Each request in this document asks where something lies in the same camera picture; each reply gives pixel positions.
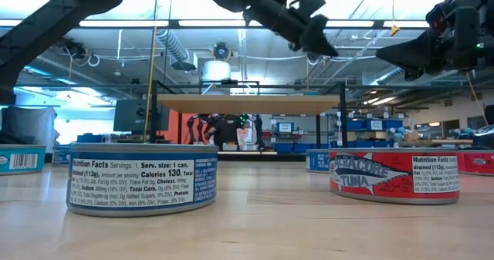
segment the can label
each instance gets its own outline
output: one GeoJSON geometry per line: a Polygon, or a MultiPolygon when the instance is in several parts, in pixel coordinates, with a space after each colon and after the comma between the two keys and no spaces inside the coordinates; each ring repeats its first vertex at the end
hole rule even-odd
{"type": "Polygon", "coordinates": [[[79,208],[150,210],[216,196],[216,154],[72,152],[72,156],[67,201],[79,208]]]}
{"type": "Polygon", "coordinates": [[[454,153],[330,152],[330,188],[391,198],[459,196],[454,153]]]}
{"type": "Polygon", "coordinates": [[[0,174],[41,171],[44,163],[44,147],[0,148],[0,174]]]}
{"type": "Polygon", "coordinates": [[[494,153],[458,153],[460,172],[494,175],[494,153]]]}
{"type": "Polygon", "coordinates": [[[306,168],[308,171],[330,171],[327,152],[307,152],[306,168]]]}
{"type": "Polygon", "coordinates": [[[57,145],[53,147],[52,164],[70,164],[69,145],[57,145]]]}

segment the tuna can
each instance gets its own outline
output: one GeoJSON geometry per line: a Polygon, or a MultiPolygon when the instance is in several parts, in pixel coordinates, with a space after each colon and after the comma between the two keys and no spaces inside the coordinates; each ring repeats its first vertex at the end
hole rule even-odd
{"type": "Polygon", "coordinates": [[[330,190],[367,201],[455,203],[460,195],[456,150],[330,149],[330,190]]]}
{"type": "Polygon", "coordinates": [[[44,164],[44,146],[0,145],[0,175],[40,172],[44,164]]]}
{"type": "Polygon", "coordinates": [[[306,169],[309,172],[328,173],[328,149],[307,149],[306,150],[306,169]]]}
{"type": "Polygon", "coordinates": [[[72,144],[70,159],[66,203],[78,214],[172,214],[216,198],[214,146],[72,144]]]}
{"type": "Polygon", "coordinates": [[[68,167],[70,164],[70,145],[55,145],[52,153],[52,165],[68,167]]]}
{"type": "Polygon", "coordinates": [[[494,176],[494,150],[459,150],[458,171],[461,174],[494,176]]]}

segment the black shirt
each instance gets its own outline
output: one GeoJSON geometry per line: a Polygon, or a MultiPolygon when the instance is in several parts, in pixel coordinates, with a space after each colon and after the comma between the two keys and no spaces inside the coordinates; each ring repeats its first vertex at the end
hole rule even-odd
{"type": "Polygon", "coordinates": [[[239,145],[237,138],[237,129],[242,128],[239,122],[239,117],[236,115],[228,114],[226,116],[220,116],[213,124],[215,131],[215,143],[219,146],[220,150],[223,150],[223,144],[235,143],[239,145]]]}

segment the table surface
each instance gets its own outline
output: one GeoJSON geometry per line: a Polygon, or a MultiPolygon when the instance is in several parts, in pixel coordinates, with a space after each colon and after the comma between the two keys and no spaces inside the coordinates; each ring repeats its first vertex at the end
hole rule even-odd
{"type": "Polygon", "coordinates": [[[324,113],[340,103],[338,95],[325,96],[256,96],[160,94],[157,100],[179,113],[324,113]]]}
{"type": "Polygon", "coordinates": [[[489,259],[494,177],[462,175],[459,203],[379,204],[329,192],[305,163],[220,162],[217,201],[150,218],[67,211],[67,168],[0,177],[0,258],[489,259]]]}

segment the red tuna can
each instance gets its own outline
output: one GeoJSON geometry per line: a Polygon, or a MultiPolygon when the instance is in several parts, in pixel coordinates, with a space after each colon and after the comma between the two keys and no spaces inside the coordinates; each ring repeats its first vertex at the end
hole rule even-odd
{"type": "Polygon", "coordinates": [[[494,150],[458,151],[458,171],[461,174],[494,176],[494,150]]]}
{"type": "Polygon", "coordinates": [[[330,190],[349,198],[398,204],[459,199],[456,150],[330,149],[330,190]]]}

